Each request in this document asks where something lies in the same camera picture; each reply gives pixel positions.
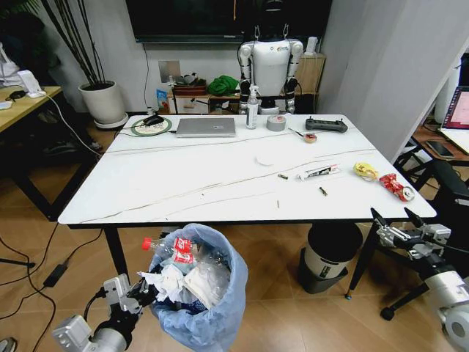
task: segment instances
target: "remote controller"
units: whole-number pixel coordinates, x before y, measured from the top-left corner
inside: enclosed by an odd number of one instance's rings
[[[324,130],[344,133],[346,130],[348,130],[348,127],[342,122],[342,120],[313,120],[309,117],[308,119],[306,119],[306,130]]]

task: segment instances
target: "floor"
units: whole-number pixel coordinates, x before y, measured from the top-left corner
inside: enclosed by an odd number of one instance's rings
[[[112,140],[112,133],[93,130],[93,134],[105,146]],[[74,169],[75,166],[38,169],[32,177],[53,198]],[[426,186],[423,192],[431,197],[433,190]],[[4,241],[39,262],[54,226],[11,181],[0,179],[0,236]],[[360,226],[366,234],[369,225]],[[452,351],[422,298],[400,310],[392,322],[380,317],[380,310],[387,303],[417,281],[411,273],[378,254],[351,301],[343,296],[351,275],[327,292],[313,296],[304,292],[295,272],[309,227],[308,224],[217,227],[249,267],[245,314],[231,351]],[[98,233],[72,231],[59,225],[45,264],[32,276],[36,285],[41,285],[77,245]],[[132,281],[137,278],[135,272],[147,268],[151,260],[151,254],[141,250],[143,237],[158,235],[156,228],[121,231]],[[0,257],[23,259],[3,246]],[[351,262],[349,269],[354,265],[355,261]],[[26,272],[15,265],[0,264],[0,268],[1,282],[22,277]],[[104,280],[113,276],[114,267],[102,235],[77,252],[56,287],[46,290],[57,305],[52,327],[75,313],[83,314],[87,301]],[[21,297],[31,292],[25,279],[0,286],[0,316],[15,311]],[[51,316],[51,309],[51,303],[38,295],[26,299],[17,314],[0,320],[0,339],[13,336],[19,341],[18,351],[31,351]],[[103,300],[96,301],[89,313],[91,327],[105,320],[106,315]],[[59,351],[51,330],[38,351]],[[133,333],[128,351],[189,350],[162,332],[147,310]]]

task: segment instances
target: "phone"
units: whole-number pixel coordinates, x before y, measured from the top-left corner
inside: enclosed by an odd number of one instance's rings
[[[454,158],[453,153],[446,149],[439,141],[426,141],[426,145],[442,158]]]

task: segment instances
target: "white marble tabletop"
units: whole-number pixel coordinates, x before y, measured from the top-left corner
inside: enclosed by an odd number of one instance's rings
[[[287,126],[305,132],[308,115],[286,116]],[[167,117],[175,130],[180,117]],[[397,173],[398,181],[409,185],[342,115],[314,115],[322,120],[343,118],[349,129],[346,133],[317,131],[313,144],[288,129],[269,131],[266,116],[258,117],[255,130],[246,128],[243,116],[227,117],[235,119],[234,138],[187,139],[173,133],[118,135],[59,222],[74,227],[124,227],[189,222],[363,221],[371,218],[371,207],[387,219],[406,218],[404,206],[424,218],[436,215],[418,192],[414,200],[402,202],[377,181],[366,182],[354,173],[353,165],[363,161],[380,175]],[[126,127],[141,118],[131,117]],[[130,129],[123,131],[132,134]],[[304,181],[296,177],[299,172],[331,164],[338,164],[341,172]],[[279,173],[289,176],[288,180],[280,178]]]

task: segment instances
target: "mouse pad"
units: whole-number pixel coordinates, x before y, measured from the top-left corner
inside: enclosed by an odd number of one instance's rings
[[[157,123],[153,126],[145,126],[144,119],[141,119],[135,122],[130,130],[137,136],[156,136],[157,134],[165,133],[169,131],[172,124],[171,121],[165,117],[163,118],[164,121],[162,123]]]

